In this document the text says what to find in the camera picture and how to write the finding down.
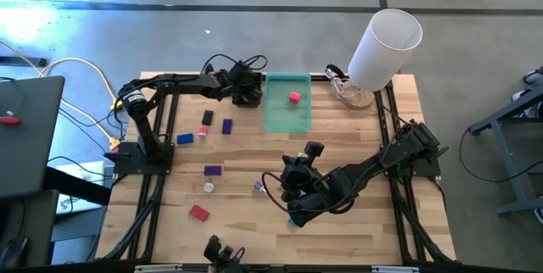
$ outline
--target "pink cube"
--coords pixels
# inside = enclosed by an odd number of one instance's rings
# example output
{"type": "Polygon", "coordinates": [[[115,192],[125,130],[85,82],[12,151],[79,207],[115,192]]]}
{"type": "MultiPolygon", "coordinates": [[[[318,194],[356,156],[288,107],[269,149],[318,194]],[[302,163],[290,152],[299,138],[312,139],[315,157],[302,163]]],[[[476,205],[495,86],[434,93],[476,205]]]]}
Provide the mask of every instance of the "pink cube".
{"type": "Polygon", "coordinates": [[[288,100],[291,103],[299,103],[299,99],[301,98],[301,95],[299,95],[297,92],[291,92],[288,96],[288,100]]]}

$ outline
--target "concrete floor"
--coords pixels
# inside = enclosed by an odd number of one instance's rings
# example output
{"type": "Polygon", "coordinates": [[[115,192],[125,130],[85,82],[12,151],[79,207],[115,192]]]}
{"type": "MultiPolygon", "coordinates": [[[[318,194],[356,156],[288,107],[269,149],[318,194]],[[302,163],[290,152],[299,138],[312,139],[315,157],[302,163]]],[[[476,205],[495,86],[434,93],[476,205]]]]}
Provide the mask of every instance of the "concrete floor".
{"type": "MultiPolygon", "coordinates": [[[[378,0],[94,1],[378,6],[378,0]]],[[[541,0],[389,0],[389,5],[543,8],[541,0]]],[[[262,53],[270,59],[268,70],[321,71],[328,63],[345,69],[371,16],[0,8],[0,38],[29,56],[89,59],[104,69],[118,90],[142,70],[199,70],[214,53],[236,58],[262,53]]],[[[531,214],[497,218],[495,208],[512,201],[511,186],[473,179],[460,166],[457,149],[469,125],[509,103],[511,94],[523,88],[522,75],[543,64],[543,17],[417,18],[423,26],[423,42],[402,72],[416,76],[426,122],[442,144],[451,147],[440,163],[457,258],[467,264],[540,270],[541,225],[531,214]]],[[[221,61],[216,65],[229,66],[221,61]]],[[[17,78],[35,74],[25,68],[6,67],[0,68],[0,73],[17,78]]],[[[94,72],[82,64],[64,64],[54,73],[66,76],[64,96],[68,101],[97,118],[107,114],[109,95],[94,72]]],[[[88,131],[107,146],[99,130],[88,131]]],[[[465,143],[467,164],[475,172],[495,179],[505,177],[491,136],[469,136],[465,143]]],[[[513,149],[523,151],[522,147],[513,149]]],[[[51,155],[60,154],[83,161],[99,158],[100,150],[60,119],[51,155]]]]}

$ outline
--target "wooden tabletop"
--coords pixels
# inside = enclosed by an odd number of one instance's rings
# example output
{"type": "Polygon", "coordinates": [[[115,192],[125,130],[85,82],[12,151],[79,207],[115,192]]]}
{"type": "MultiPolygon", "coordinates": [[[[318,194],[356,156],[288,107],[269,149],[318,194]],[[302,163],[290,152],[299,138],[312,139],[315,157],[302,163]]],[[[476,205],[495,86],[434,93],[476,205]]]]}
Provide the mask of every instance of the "wooden tabletop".
{"type": "MultiPolygon", "coordinates": [[[[161,73],[143,72],[142,78],[157,74],[161,73]]],[[[423,121],[414,76],[396,75],[393,82],[400,117],[423,121]]],[[[322,156],[314,163],[322,173],[337,166],[360,163],[378,151],[382,141],[375,103],[364,110],[349,110],[331,95],[327,82],[313,82],[311,91],[313,121],[307,133],[266,132],[263,105],[257,109],[241,109],[229,99],[218,103],[196,95],[180,96],[174,134],[193,132],[195,143],[176,146],[160,207],[154,262],[207,263],[204,247],[215,234],[223,245],[234,249],[245,247],[244,263],[400,264],[389,183],[382,175],[370,181],[349,212],[321,214],[303,228],[291,226],[287,214],[265,194],[255,192],[253,184],[263,171],[279,176],[283,170],[281,156],[296,156],[303,152],[308,141],[325,145],[322,156]],[[215,111],[215,115],[208,136],[200,140],[196,133],[206,109],[215,111]],[[229,136],[221,134],[225,118],[233,119],[229,136]],[[221,165],[222,176],[204,176],[204,167],[210,164],[221,165]],[[204,192],[208,181],[215,185],[211,194],[204,192]],[[195,204],[210,212],[206,222],[189,215],[195,204]]],[[[152,91],[145,92],[150,98],[152,91]]],[[[169,100],[161,132],[165,131],[169,100]]],[[[152,124],[153,113],[149,120],[152,124]]],[[[131,123],[127,139],[136,137],[131,123]]],[[[129,175],[113,189],[97,256],[110,251],[133,221],[141,180],[141,176],[129,175]]],[[[268,186],[279,198],[279,185],[270,179],[268,186]]],[[[414,179],[413,189],[421,223],[443,252],[454,258],[439,190],[424,178],[414,179]]],[[[406,226],[414,256],[411,228],[407,222],[406,226]]],[[[146,230],[147,223],[140,238],[140,253],[146,230]]]]}

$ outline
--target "yellow cable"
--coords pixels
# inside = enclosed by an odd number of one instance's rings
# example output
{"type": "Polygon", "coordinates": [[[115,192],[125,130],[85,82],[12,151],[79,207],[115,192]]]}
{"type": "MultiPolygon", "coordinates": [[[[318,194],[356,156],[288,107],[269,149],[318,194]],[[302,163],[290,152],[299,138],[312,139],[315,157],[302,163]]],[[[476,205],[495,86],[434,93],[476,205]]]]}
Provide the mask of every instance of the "yellow cable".
{"type": "MultiPolygon", "coordinates": [[[[113,109],[115,107],[115,101],[116,101],[116,98],[115,98],[115,94],[113,93],[113,90],[111,89],[111,86],[109,85],[108,83],[108,80],[105,78],[104,76],[104,73],[102,72],[102,70],[94,65],[93,63],[85,60],[85,59],[82,59],[82,58],[63,58],[61,60],[58,60],[56,62],[53,62],[51,63],[50,65],[48,65],[46,68],[44,68],[43,70],[39,70],[29,59],[27,59],[25,56],[23,56],[21,53],[17,52],[16,50],[14,50],[13,48],[11,48],[8,44],[0,41],[0,44],[4,45],[7,49],[11,50],[12,52],[14,52],[15,54],[17,54],[21,59],[23,59],[26,63],[28,63],[28,65],[30,65],[34,70],[36,70],[38,72],[38,76],[39,77],[45,77],[46,75],[44,74],[46,71],[48,70],[51,70],[55,65],[57,64],[60,64],[62,62],[65,62],[65,61],[79,61],[79,62],[82,62],[84,64],[87,64],[89,65],[90,67],[92,67],[93,69],[95,69],[99,74],[100,76],[102,77],[102,80],[104,81],[104,84],[105,86],[108,88],[108,92],[109,92],[109,95],[111,95],[111,98],[113,99],[113,104],[111,105],[111,108],[113,109]]],[[[112,137],[103,127],[102,125],[100,125],[91,115],[85,113],[84,111],[82,111],[81,109],[77,108],[76,106],[68,103],[67,101],[65,101],[63,98],[60,99],[60,102],[63,103],[64,105],[68,106],[69,108],[75,110],[77,113],[87,117],[88,119],[90,119],[94,124],[96,124],[96,126],[104,133],[104,135],[109,139],[109,148],[110,149],[113,149],[115,147],[117,147],[117,145],[119,144],[119,140],[112,137]]]]}

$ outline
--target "teal tray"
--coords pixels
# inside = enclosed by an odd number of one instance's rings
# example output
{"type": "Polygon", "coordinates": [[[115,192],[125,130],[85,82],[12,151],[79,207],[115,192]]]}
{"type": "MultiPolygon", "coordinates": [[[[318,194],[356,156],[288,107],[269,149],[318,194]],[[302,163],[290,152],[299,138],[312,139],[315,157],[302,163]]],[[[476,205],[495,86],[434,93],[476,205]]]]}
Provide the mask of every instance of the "teal tray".
{"type": "Polygon", "coordinates": [[[264,128],[274,132],[307,132],[311,128],[311,75],[267,73],[264,128]],[[298,103],[289,102],[291,92],[301,95],[298,103]]]}

